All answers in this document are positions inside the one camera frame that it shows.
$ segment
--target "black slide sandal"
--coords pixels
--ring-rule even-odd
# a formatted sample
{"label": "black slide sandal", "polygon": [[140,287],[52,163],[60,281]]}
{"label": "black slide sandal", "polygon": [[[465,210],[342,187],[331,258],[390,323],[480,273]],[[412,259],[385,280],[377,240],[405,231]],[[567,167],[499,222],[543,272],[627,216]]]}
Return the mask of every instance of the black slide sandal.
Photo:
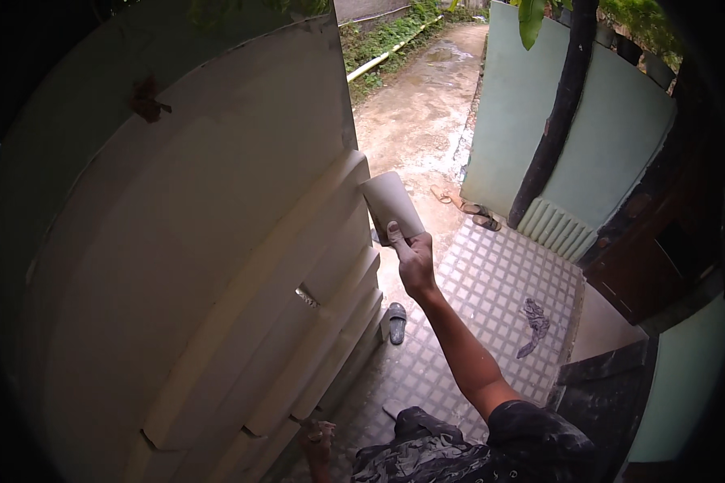
{"label": "black slide sandal", "polygon": [[389,341],[402,344],[406,338],[406,308],[398,302],[389,304]]}

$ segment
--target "tiled floor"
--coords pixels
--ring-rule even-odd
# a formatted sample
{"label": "tiled floor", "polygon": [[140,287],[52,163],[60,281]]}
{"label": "tiled floor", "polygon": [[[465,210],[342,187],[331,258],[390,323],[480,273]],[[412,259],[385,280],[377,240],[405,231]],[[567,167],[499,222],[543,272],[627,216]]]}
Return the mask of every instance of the tiled floor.
{"label": "tiled floor", "polygon": [[[561,352],[580,270],[517,232],[503,227],[493,233],[476,227],[468,217],[454,237],[441,265],[437,283],[470,330],[492,353],[503,375],[524,398],[544,406]],[[551,327],[527,357],[516,359],[530,341],[531,329],[521,307],[534,298]],[[420,406],[455,424],[469,440],[485,441],[484,421],[459,392],[446,359],[425,315],[409,314],[406,340],[386,343],[338,409],[331,477],[346,481],[358,448],[389,442],[394,421],[381,410],[389,398]],[[286,481],[309,481],[304,461]]]}

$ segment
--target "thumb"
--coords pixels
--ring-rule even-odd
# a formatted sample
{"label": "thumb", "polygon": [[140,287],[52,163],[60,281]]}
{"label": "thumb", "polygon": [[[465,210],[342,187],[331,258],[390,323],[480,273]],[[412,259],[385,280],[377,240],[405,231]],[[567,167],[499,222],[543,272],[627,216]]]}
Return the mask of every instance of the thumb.
{"label": "thumb", "polygon": [[387,224],[387,237],[389,238],[389,242],[392,244],[392,247],[397,252],[397,258],[399,258],[400,261],[407,260],[414,254],[414,251],[406,243],[406,239],[400,231],[400,225],[398,225],[396,221],[390,221],[389,224]]}

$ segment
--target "hand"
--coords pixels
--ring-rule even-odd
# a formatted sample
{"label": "hand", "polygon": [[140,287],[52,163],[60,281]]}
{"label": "hand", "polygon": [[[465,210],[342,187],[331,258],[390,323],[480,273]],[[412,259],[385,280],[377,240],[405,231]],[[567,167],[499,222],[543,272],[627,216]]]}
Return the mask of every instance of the hand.
{"label": "hand", "polygon": [[439,292],[432,267],[432,235],[427,232],[405,239],[396,221],[387,225],[387,237],[400,259],[400,279],[406,294],[422,305]]}
{"label": "hand", "polygon": [[[304,451],[309,467],[313,469],[327,468],[330,464],[330,444],[333,439],[333,430],[336,425],[328,421],[319,421],[315,423],[301,424],[298,442],[300,448]],[[321,432],[319,441],[312,440],[309,437],[316,437]]]}

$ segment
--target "ground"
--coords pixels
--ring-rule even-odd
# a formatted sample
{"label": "ground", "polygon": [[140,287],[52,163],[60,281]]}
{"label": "ground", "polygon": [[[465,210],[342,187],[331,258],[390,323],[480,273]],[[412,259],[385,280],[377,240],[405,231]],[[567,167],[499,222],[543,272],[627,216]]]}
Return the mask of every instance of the ground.
{"label": "ground", "polygon": [[[470,113],[488,31],[488,25],[449,24],[394,82],[354,110],[358,146],[368,157],[371,176],[397,171],[403,179],[433,236],[436,265],[464,215],[452,204],[438,202],[430,186],[459,190],[466,156],[454,154]],[[400,283],[394,250],[383,248],[380,253],[379,287],[385,304],[399,301],[410,313],[415,304]]]}

